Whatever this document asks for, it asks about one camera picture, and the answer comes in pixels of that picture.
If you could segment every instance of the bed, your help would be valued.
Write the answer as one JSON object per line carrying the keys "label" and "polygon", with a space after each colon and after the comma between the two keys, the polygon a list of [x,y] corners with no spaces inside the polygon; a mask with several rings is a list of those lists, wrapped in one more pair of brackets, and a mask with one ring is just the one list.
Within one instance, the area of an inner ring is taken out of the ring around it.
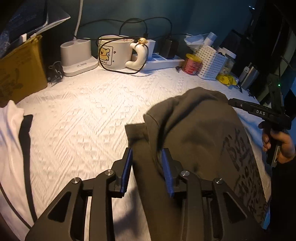
{"label": "bed", "polygon": [[[33,115],[30,178],[37,216],[73,177],[96,177],[121,159],[128,146],[124,125],[142,123],[150,107],[197,86],[218,90],[228,98],[258,103],[244,90],[241,93],[236,87],[178,73],[174,68],[125,75],[99,67],[64,77],[61,83],[49,84],[20,101],[17,106],[25,110],[24,115]],[[261,131],[257,127],[262,120],[236,111],[247,130],[269,200],[270,177],[262,161]],[[116,240],[150,240],[133,171],[125,197],[113,199],[113,219]],[[88,226],[86,221],[85,240]]]}

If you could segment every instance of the ceramic mug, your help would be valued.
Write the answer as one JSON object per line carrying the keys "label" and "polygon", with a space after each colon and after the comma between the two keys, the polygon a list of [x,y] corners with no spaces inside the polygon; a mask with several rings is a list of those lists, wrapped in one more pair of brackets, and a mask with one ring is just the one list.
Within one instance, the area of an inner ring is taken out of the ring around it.
{"label": "ceramic mug", "polygon": [[[111,38],[118,38],[120,36],[116,35],[106,35],[99,38],[98,41],[98,51],[101,46],[110,41]],[[133,49],[137,52],[138,58],[136,61],[130,61]],[[134,43],[133,39],[129,39],[128,36],[126,39],[119,39],[107,43],[104,45],[98,55],[100,56],[101,63],[106,69],[119,70],[124,69],[125,67],[139,70],[147,58],[147,48],[138,43]]]}

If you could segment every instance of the dark green wall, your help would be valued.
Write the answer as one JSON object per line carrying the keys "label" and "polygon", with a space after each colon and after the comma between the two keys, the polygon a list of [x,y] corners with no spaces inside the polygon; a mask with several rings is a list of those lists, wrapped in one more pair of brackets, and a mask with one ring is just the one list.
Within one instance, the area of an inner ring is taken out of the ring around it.
{"label": "dark green wall", "polygon": [[[59,46],[70,41],[71,32],[76,27],[79,0],[56,0],[71,19],[43,34],[45,64],[60,58]],[[243,32],[249,23],[249,5],[256,0],[84,0],[81,24],[102,18],[126,20],[128,18],[149,18],[163,16],[173,22],[173,33],[204,34],[210,31],[218,35],[215,44],[220,44],[231,29]],[[169,23],[166,20],[147,21],[150,37],[167,34]],[[81,28],[80,37],[97,38],[101,34],[118,34],[120,23],[99,22]],[[144,25],[129,24],[122,34],[143,34]],[[184,56],[188,48],[181,41],[179,55]],[[92,43],[92,55],[97,55]]]}

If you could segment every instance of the human hand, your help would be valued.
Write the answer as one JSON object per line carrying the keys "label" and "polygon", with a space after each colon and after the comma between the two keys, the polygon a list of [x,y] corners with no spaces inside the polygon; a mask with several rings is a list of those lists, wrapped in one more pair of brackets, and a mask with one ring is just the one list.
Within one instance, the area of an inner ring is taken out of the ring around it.
{"label": "human hand", "polygon": [[262,142],[263,142],[263,151],[267,152],[271,148],[270,144],[270,137],[274,138],[282,142],[281,151],[278,155],[278,162],[283,164],[289,162],[294,159],[295,157],[295,146],[293,143],[292,138],[289,134],[283,133],[281,131],[274,131],[273,129],[270,130],[270,133],[267,133],[266,125],[264,125],[264,121],[261,122],[258,127],[263,129],[262,132]]}

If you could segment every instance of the small tin can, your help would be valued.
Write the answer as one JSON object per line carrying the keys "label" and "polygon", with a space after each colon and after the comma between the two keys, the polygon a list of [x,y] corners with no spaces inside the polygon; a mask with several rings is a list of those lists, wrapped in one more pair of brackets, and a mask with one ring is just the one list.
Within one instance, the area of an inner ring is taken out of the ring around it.
{"label": "small tin can", "polygon": [[186,54],[186,59],[183,64],[182,70],[187,74],[196,74],[202,65],[200,57],[193,54]]}

